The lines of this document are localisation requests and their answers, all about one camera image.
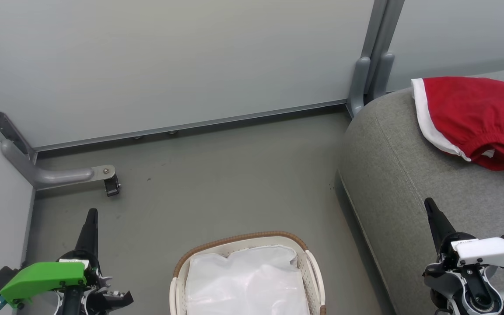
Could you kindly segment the grey fabric sofa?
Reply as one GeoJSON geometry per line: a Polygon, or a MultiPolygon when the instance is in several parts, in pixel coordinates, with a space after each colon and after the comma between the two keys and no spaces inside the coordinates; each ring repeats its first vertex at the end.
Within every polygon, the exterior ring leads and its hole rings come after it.
{"type": "Polygon", "coordinates": [[[446,155],[419,130],[412,90],[370,102],[344,134],[338,167],[396,315],[433,315],[422,272],[436,259],[424,200],[457,231],[504,235],[504,171],[446,155]]]}

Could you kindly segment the white laundry basket brown rim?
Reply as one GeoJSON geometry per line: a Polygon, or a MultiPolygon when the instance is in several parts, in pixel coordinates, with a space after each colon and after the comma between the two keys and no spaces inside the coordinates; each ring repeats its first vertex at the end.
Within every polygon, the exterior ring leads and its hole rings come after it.
{"type": "Polygon", "coordinates": [[[194,247],[175,266],[169,288],[170,315],[187,315],[186,278],[190,260],[197,255],[215,253],[228,257],[233,252],[260,246],[283,245],[297,253],[296,267],[301,272],[310,315],[326,315],[326,294],[320,267],[307,245],[296,235],[285,231],[264,231],[236,235],[194,247]]]}

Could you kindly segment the small black caster wheel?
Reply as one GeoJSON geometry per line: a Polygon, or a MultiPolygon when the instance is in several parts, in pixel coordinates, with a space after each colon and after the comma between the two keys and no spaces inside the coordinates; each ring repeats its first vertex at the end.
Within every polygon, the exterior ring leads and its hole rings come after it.
{"type": "Polygon", "coordinates": [[[108,197],[118,195],[120,193],[120,183],[117,175],[104,180],[105,191],[108,197]]]}

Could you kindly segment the white basket liner bag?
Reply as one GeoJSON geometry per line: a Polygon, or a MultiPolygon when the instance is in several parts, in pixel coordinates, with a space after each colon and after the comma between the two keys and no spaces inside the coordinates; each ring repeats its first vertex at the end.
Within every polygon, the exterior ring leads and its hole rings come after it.
{"type": "Polygon", "coordinates": [[[310,315],[298,254],[282,245],[190,260],[187,315],[310,315]]]}

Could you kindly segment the grey partition post with bracket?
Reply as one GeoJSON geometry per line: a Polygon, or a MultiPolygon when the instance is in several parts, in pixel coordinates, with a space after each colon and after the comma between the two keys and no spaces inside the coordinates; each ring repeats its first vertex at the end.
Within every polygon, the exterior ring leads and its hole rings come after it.
{"type": "Polygon", "coordinates": [[[32,149],[26,138],[22,136],[19,129],[12,123],[11,119],[0,111],[0,133],[10,140],[15,146],[33,162],[35,151],[32,149]]]}

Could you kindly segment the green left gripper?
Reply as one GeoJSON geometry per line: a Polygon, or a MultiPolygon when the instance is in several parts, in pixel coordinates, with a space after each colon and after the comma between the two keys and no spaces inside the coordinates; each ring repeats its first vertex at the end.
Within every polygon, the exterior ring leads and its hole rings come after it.
{"type": "Polygon", "coordinates": [[[45,292],[64,293],[68,287],[82,292],[107,287],[98,261],[98,210],[88,211],[74,250],[54,262],[38,262],[22,269],[0,269],[0,311],[9,305],[20,309],[45,292]]]}

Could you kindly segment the red and white garment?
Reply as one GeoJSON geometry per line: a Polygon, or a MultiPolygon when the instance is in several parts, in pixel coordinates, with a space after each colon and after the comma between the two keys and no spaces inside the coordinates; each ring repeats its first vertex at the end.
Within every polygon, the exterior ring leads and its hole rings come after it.
{"type": "Polygon", "coordinates": [[[504,81],[428,77],[411,81],[416,117],[428,142],[489,170],[504,170],[504,81]]]}

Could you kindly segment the grey partition bottom rail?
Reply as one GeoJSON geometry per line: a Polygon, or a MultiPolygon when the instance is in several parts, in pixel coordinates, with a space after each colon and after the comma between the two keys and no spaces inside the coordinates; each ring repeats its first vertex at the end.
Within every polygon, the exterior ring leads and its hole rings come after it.
{"type": "Polygon", "coordinates": [[[336,100],[336,101],[320,102],[320,103],[316,103],[316,104],[303,105],[303,106],[294,106],[294,107],[288,108],[288,109],[270,110],[270,111],[262,112],[262,113],[254,113],[254,114],[233,116],[233,117],[229,117],[229,118],[206,120],[206,121],[198,122],[198,123],[180,124],[180,125],[176,125],[176,126],[172,126],[172,127],[154,128],[154,129],[148,129],[148,130],[144,130],[144,131],[122,133],[122,134],[113,134],[113,135],[109,135],[109,136],[89,138],[89,139],[80,140],[80,141],[64,142],[64,143],[59,143],[59,144],[55,144],[55,145],[36,146],[33,148],[33,150],[36,152],[44,152],[44,151],[52,151],[52,150],[58,150],[58,149],[66,149],[66,148],[70,148],[70,147],[93,145],[93,144],[99,144],[99,143],[104,143],[104,142],[123,140],[126,138],[143,137],[143,136],[148,136],[148,135],[152,135],[152,134],[168,133],[171,131],[187,130],[187,129],[191,129],[191,128],[201,128],[201,127],[224,124],[224,123],[238,122],[238,121],[242,121],[242,120],[259,119],[259,118],[263,118],[265,116],[280,116],[280,115],[286,115],[286,114],[291,114],[291,113],[296,113],[296,112],[305,112],[306,110],[329,108],[332,106],[342,106],[342,105],[346,105],[347,102],[348,102],[348,99],[345,98],[345,99],[336,100]]]}

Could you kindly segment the grey curved partition support foot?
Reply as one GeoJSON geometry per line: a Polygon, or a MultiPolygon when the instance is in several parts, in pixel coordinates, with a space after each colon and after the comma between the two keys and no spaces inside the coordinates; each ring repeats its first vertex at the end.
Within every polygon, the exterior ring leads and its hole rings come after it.
{"type": "Polygon", "coordinates": [[[70,170],[43,169],[34,165],[10,140],[2,141],[0,149],[3,156],[37,191],[104,181],[116,175],[116,168],[113,165],[70,170]]]}

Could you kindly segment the grey partition corner post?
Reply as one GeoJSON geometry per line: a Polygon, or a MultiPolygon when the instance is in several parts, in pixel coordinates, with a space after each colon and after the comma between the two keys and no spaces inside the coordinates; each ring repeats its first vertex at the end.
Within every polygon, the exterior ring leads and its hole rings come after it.
{"type": "Polygon", "coordinates": [[[389,51],[405,0],[374,0],[360,58],[355,62],[346,108],[351,118],[386,94],[395,55],[389,51]]]}

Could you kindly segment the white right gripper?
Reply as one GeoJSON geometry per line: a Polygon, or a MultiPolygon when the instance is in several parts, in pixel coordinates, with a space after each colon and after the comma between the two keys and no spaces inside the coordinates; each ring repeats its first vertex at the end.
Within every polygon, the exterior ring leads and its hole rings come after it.
{"type": "Polygon", "coordinates": [[[504,235],[479,239],[467,233],[456,233],[432,198],[426,198],[424,206],[437,261],[447,270],[460,270],[464,266],[504,268],[504,235]]]}

